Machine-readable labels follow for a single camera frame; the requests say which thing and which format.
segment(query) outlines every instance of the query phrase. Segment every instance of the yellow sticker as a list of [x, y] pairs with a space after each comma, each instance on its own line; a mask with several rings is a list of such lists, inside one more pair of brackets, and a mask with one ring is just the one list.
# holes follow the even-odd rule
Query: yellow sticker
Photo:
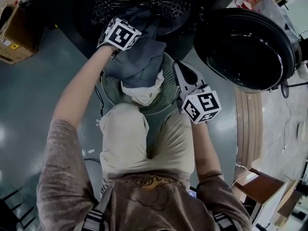
[[13, 43], [13, 44], [10, 45], [10, 48], [13, 49], [13, 50], [16, 50], [17, 48], [19, 48], [19, 45]]

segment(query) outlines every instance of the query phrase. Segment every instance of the black appliance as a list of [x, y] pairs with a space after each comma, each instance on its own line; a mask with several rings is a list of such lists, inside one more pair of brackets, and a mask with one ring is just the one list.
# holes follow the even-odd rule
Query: black appliance
[[294, 72], [295, 54], [284, 32], [270, 19], [232, 0], [34, 0], [42, 18], [57, 24], [86, 56], [95, 51], [107, 22], [126, 6], [149, 8], [160, 16], [157, 40], [177, 41], [195, 34], [200, 59], [246, 92], [280, 85]]

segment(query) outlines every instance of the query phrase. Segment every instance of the pant leg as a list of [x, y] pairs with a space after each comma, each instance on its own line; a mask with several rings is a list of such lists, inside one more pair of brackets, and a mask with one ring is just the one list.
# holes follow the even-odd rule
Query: pant leg
[[173, 112], [163, 124], [153, 154], [157, 169], [175, 169], [189, 175], [194, 170], [193, 134], [187, 114]]
[[121, 103], [101, 120], [103, 151], [100, 154], [103, 174], [146, 171], [148, 123], [137, 106]]

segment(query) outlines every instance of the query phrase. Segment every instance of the light gray floor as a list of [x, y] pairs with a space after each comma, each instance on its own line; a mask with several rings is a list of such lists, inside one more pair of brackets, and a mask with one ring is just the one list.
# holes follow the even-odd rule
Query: light gray floor
[[[192, 37], [186, 42], [188, 54], [174, 54], [199, 68], [213, 90], [218, 92], [223, 110], [208, 122], [213, 143], [228, 183], [232, 183], [236, 158], [236, 121], [234, 91], [231, 83], [209, 70], [197, 57]], [[41, 171], [43, 152], [54, 107], [72, 77], [86, 62], [79, 50], [59, 30], [46, 30], [38, 53], [16, 65], [0, 61], [0, 186], [17, 189], [24, 186], [24, 195], [35, 205], [36, 184]], [[105, 100], [106, 113], [111, 104]], [[154, 140], [161, 120], [173, 109], [160, 115], [147, 116], [150, 125], [148, 142]], [[78, 128], [85, 158], [99, 158], [102, 134], [96, 126], [100, 118], [99, 101], [93, 93]], [[192, 186], [198, 183], [192, 175]]]
[[[306, 82], [296, 72], [289, 84]], [[290, 89], [285, 99], [281, 90], [262, 93], [263, 102], [263, 144], [262, 155], [253, 166], [282, 181], [298, 179], [308, 155], [308, 143], [296, 136], [298, 123], [307, 119], [308, 87]]]

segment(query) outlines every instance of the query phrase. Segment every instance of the brown t-shirt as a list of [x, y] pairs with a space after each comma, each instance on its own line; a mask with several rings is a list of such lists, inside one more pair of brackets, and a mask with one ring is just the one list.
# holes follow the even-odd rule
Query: brown t-shirt
[[76, 230], [91, 209], [106, 203], [103, 212], [111, 231], [217, 231], [229, 224], [250, 230], [248, 213], [218, 172], [210, 172], [198, 185], [197, 198], [187, 193], [185, 182], [188, 179], [176, 171], [113, 178], [99, 204], [76, 129], [56, 119], [51, 122], [37, 189], [39, 218], [46, 230]]

